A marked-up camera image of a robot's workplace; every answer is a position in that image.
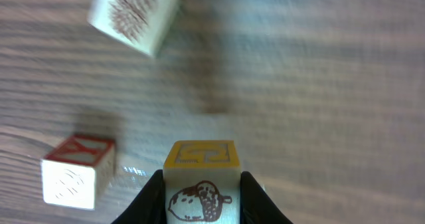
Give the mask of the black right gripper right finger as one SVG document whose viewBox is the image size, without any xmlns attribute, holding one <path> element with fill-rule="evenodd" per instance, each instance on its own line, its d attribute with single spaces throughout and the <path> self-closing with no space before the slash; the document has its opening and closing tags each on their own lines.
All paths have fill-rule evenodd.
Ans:
<svg viewBox="0 0 425 224">
<path fill-rule="evenodd" d="M 248 171 L 240 178 L 240 224 L 293 224 Z"/>
</svg>

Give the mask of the acorn block yellow sides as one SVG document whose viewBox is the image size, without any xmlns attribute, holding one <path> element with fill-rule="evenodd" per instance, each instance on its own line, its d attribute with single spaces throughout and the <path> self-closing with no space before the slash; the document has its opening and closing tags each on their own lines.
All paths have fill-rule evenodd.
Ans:
<svg viewBox="0 0 425 224">
<path fill-rule="evenodd" d="M 163 166 L 170 224 L 239 224 L 241 168 L 232 140 L 175 142 Z"/>
</svg>

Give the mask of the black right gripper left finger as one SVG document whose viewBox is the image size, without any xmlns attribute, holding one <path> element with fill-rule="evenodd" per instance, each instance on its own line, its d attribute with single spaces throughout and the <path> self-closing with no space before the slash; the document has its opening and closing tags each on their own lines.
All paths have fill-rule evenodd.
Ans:
<svg viewBox="0 0 425 224">
<path fill-rule="evenodd" d="M 135 199 L 112 224 L 166 224 L 162 169 L 154 172 Z"/>
</svg>

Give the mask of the hedgehog block white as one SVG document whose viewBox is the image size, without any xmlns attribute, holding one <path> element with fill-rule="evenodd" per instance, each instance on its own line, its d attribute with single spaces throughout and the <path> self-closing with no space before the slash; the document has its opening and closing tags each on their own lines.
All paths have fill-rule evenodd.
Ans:
<svg viewBox="0 0 425 224">
<path fill-rule="evenodd" d="M 179 0 L 92 0 L 88 23 L 113 39 L 155 57 L 178 8 Z"/>
</svg>

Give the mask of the owl block blue side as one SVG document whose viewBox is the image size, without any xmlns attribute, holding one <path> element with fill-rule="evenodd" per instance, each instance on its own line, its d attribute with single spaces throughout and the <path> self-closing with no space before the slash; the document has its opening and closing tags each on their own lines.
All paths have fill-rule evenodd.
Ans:
<svg viewBox="0 0 425 224">
<path fill-rule="evenodd" d="M 45 203 L 95 209 L 109 184 L 116 160 L 116 141 L 74 134 L 41 159 Z"/>
</svg>

